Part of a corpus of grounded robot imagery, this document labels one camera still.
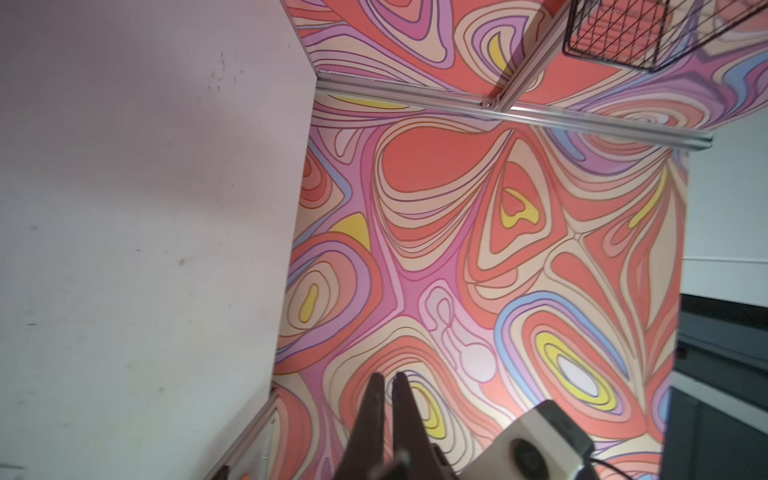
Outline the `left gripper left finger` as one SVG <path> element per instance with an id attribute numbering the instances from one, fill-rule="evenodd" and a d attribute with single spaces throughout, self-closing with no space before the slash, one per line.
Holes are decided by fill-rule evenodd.
<path id="1" fill-rule="evenodd" d="M 371 375 L 334 479 L 368 479 L 383 461 L 385 383 L 380 373 Z"/>

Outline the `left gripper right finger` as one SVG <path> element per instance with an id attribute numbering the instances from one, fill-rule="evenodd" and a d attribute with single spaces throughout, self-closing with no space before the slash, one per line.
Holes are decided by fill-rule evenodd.
<path id="1" fill-rule="evenodd" d="M 398 372 L 392 385 L 393 449 L 397 479 L 457 479 L 440 448 L 431 443 L 407 375 Z"/>

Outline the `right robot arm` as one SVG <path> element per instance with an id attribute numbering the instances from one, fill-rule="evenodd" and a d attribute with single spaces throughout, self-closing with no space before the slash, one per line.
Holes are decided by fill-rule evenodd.
<path id="1" fill-rule="evenodd" d="M 553 400 L 513 421 L 461 479 L 575 479 L 594 453 L 593 440 Z"/>

